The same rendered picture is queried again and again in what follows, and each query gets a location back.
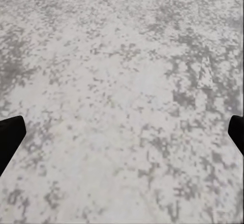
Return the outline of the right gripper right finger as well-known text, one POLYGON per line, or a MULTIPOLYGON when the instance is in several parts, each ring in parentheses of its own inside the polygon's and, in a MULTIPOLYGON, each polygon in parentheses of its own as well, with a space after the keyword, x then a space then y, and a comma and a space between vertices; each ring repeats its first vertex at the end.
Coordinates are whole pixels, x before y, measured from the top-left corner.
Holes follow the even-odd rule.
POLYGON ((244 156, 244 117, 231 117, 228 134, 244 156))

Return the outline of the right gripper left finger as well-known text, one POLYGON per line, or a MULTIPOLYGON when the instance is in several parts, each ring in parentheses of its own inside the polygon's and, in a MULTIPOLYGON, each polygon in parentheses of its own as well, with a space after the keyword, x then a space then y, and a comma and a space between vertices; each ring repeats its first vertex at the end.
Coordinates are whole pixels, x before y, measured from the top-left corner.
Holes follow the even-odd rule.
POLYGON ((0 121, 0 176, 26 136, 23 116, 0 121))

